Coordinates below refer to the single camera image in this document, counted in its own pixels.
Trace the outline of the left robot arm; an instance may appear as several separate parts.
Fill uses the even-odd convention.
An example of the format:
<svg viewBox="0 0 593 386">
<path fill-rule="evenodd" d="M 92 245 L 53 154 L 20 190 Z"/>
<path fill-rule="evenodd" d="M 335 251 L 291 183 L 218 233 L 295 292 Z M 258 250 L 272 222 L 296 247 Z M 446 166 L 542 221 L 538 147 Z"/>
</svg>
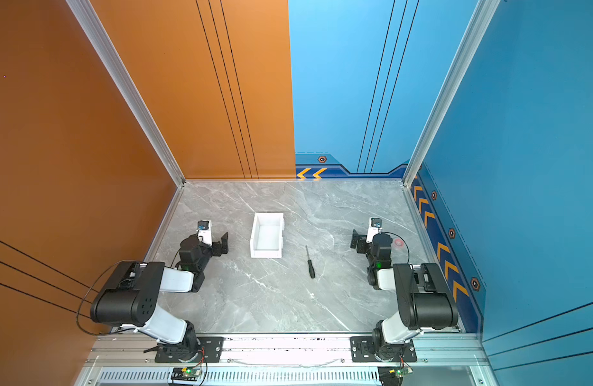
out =
<svg viewBox="0 0 593 386">
<path fill-rule="evenodd" d="M 119 262 L 92 302 L 90 318 L 155 339 L 149 351 L 156 354 L 156 363 L 217 363 L 224 339 L 199 337 L 193 323 L 157 302 L 162 293 L 198 292 L 210 259 L 228 252 L 228 233 L 213 241 L 207 231 L 199 231 L 180 243 L 180 260 L 173 268 L 164 262 Z"/>
</svg>

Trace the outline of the black handle screwdriver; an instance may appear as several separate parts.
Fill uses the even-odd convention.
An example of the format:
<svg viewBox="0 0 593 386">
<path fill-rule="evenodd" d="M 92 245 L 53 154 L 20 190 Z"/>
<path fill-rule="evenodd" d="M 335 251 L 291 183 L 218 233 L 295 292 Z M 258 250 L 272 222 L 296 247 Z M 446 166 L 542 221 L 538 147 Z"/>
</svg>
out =
<svg viewBox="0 0 593 386">
<path fill-rule="evenodd" d="M 310 278 L 314 279 L 316 277 L 316 272 L 312 263 L 312 259 L 309 252 L 309 246 L 305 246 L 307 262 L 308 262 L 308 269 L 309 269 L 309 276 Z"/>
</svg>

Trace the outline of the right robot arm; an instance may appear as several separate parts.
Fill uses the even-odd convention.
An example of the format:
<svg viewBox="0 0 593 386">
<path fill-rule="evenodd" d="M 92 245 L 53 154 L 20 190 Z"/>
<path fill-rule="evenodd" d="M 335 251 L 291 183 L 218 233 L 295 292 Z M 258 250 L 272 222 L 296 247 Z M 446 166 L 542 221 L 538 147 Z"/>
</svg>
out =
<svg viewBox="0 0 593 386">
<path fill-rule="evenodd" d="M 415 363 L 413 340 L 426 331 L 455 327 L 459 311 L 436 263 L 394 263 L 390 233 L 353 231 L 350 247 L 368 260 L 367 279 L 376 290 L 395 294 L 397 310 L 378 321 L 370 335 L 350 339 L 355 363 Z"/>
</svg>

